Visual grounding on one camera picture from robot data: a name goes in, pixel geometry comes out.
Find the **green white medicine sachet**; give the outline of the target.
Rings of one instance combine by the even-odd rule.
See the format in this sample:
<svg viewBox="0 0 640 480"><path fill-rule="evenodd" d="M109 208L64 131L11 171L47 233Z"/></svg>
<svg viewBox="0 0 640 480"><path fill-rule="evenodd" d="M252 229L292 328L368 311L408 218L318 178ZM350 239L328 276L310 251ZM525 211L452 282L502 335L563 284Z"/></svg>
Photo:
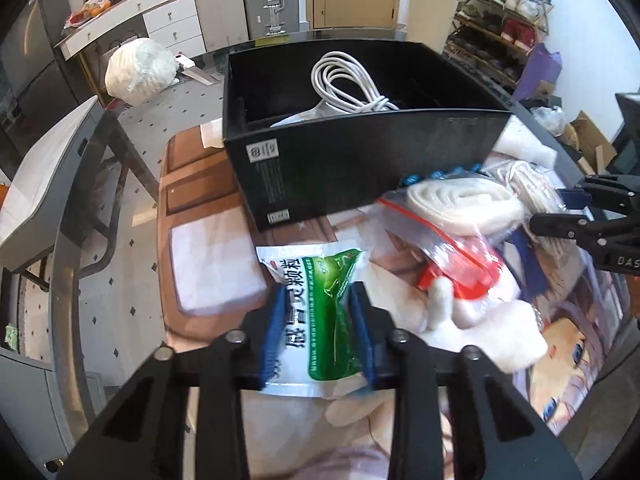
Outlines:
<svg viewBox="0 0 640 480"><path fill-rule="evenodd" d="M368 256L357 243L262 246L258 261L288 295L265 394L335 400L364 387L352 350L347 293Z"/></svg>

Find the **red balloon glue packet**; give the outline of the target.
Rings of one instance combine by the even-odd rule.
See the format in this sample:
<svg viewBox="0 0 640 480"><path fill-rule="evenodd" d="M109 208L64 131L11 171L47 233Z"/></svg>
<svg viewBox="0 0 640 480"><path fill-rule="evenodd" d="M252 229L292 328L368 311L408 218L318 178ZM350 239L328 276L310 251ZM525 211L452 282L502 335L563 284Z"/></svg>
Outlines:
<svg viewBox="0 0 640 480"><path fill-rule="evenodd" d="M498 284L506 267L483 237L449 234L401 203L379 198L374 216L384 229L424 253L427 263L416 281L424 292L436 278L448 278L457 299L479 300Z"/></svg>

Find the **white plush doll keychain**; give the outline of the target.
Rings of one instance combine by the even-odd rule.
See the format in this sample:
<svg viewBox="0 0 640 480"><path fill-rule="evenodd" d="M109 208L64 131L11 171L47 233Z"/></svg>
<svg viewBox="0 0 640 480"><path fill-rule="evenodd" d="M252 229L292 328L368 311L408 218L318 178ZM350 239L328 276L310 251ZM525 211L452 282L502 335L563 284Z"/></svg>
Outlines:
<svg viewBox="0 0 640 480"><path fill-rule="evenodd" d="M542 359L547 341L533 307L525 301L499 302L469 327L454 322L454 283L439 276L427 289L426 327L420 338L431 347L460 352L480 348L503 373L525 370Z"/></svg>

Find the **black cardboard box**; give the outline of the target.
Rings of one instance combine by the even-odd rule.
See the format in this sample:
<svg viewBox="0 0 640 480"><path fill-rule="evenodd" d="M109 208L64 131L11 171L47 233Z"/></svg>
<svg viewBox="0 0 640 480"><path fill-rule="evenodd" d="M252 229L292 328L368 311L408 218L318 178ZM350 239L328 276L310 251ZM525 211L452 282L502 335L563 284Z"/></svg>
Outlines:
<svg viewBox="0 0 640 480"><path fill-rule="evenodd" d="M319 103L311 70L332 50L356 58L395 109L286 124ZM261 231L370 204L406 177L471 169L510 116L463 70L407 41L314 40L234 52L224 78L224 148Z"/></svg>

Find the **white foam piece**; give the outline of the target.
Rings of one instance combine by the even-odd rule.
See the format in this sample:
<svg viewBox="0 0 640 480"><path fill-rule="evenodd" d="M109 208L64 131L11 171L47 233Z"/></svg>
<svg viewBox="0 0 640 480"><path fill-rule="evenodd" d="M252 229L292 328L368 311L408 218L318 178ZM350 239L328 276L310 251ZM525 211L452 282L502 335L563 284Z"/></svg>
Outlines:
<svg viewBox="0 0 640 480"><path fill-rule="evenodd" d="M506 122L492 150L548 169L554 168L558 158L558 153L544 145L515 115Z"/></svg>

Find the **anime print table mat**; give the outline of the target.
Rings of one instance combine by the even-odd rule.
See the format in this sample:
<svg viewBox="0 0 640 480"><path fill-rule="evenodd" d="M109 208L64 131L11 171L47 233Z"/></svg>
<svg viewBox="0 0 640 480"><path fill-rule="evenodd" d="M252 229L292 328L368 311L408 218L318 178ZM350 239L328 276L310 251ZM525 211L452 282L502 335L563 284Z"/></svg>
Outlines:
<svg viewBox="0 0 640 480"><path fill-rule="evenodd" d="M390 194L258 232L221 141L160 167L160 298L213 479L576 479L563 440L630 305L568 243L493 248Z"/></svg>

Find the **purple paper bag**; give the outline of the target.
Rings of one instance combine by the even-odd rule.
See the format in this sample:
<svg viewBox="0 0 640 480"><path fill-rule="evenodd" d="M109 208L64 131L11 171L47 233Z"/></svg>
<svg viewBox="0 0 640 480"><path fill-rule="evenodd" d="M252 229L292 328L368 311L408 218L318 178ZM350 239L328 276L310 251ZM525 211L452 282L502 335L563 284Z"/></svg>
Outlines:
<svg viewBox="0 0 640 480"><path fill-rule="evenodd" d="M530 51L522 76L512 94L513 101L533 99L540 88L552 91L563 68L559 51L551 52L545 44Z"/></svg>

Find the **wooden shoe rack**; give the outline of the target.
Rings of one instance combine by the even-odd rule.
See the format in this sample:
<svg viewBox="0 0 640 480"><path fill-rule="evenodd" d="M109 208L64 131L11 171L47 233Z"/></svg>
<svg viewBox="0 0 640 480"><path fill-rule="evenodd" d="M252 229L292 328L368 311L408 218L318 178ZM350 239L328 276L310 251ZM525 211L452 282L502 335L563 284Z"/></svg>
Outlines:
<svg viewBox="0 0 640 480"><path fill-rule="evenodd" d="M446 55L513 92L534 47L549 36L552 0L454 1Z"/></svg>

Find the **cream cylindrical trash bin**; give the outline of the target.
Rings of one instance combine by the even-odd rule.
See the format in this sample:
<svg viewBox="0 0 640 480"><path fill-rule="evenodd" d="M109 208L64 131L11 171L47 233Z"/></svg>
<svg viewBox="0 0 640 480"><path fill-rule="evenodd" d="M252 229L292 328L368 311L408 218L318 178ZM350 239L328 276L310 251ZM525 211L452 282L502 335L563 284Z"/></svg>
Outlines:
<svg viewBox="0 0 640 480"><path fill-rule="evenodd" d="M457 5L457 0L409 0L406 39L442 54Z"/></svg>

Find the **white marble coffee table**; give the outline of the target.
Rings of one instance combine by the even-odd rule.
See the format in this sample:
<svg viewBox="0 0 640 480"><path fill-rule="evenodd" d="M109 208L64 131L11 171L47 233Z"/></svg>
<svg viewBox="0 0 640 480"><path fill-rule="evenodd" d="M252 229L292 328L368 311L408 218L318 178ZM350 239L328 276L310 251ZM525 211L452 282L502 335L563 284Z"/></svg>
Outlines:
<svg viewBox="0 0 640 480"><path fill-rule="evenodd" d="M53 248L70 189L104 109L93 96L28 151L1 207L1 266L18 273Z"/></svg>

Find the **white wrapped bundle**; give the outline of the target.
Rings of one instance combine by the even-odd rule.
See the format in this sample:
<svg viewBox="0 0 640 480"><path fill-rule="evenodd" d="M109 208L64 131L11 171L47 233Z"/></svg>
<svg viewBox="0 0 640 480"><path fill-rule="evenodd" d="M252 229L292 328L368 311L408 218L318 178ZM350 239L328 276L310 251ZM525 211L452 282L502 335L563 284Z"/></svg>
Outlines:
<svg viewBox="0 0 640 480"><path fill-rule="evenodd" d="M104 76L106 92L138 106L169 87L178 73L174 55L150 38L122 44L110 57Z"/></svg>

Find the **woven laundry basket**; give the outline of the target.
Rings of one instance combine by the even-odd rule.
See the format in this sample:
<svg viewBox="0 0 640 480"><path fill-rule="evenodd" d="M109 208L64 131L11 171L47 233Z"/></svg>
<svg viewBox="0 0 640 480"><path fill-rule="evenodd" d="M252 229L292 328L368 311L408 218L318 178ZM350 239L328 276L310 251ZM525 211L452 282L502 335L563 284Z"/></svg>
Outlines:
<svg viewBox="0 0 640 480"><path fill-rule="evenodd" d="M134 39L144 38L148 36L145 28L139 23L127 22L116 26L103 36L101 36L94 46L96 47L96 59L99 66L104 68L108 59L123 44Z"/></svg>

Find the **dark grey refrigerator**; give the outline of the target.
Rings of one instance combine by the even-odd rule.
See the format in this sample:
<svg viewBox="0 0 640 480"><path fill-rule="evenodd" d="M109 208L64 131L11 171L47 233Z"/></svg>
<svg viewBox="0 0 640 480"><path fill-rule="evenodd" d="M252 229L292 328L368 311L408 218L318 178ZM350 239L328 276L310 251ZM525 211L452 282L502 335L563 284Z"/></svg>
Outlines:
<svg viewBox="0 0 640 480"><path fill-rule="evenodd" d="M28 0L1 43L1 123L24 155L93 91L77 60L58 43L68 0Z"/></svg>

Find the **white drawer desk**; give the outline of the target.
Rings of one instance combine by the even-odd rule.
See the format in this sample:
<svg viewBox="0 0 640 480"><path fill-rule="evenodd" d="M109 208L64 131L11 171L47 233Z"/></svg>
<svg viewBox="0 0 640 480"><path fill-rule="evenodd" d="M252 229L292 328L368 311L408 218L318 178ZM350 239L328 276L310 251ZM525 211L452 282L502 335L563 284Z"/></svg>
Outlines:
<svg viewBox="0 0 640 480"><path fill-rule="evenodd" d="M206 52L195 0L122 0L58 43L66 60L117 27L142 18L146 36L173 54L195 58Z"/></svg>

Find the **beige suitcase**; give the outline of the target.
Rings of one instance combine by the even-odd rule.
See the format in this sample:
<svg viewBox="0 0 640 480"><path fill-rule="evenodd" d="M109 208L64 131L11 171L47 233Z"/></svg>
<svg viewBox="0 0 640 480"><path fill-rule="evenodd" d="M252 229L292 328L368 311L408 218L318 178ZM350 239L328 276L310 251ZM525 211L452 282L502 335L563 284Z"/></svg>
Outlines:
<svg viewBox="0 0 640 480"><path fill-rule="evenodd" d="M244 0L195 0L207 52L248 40Z"/></svg>

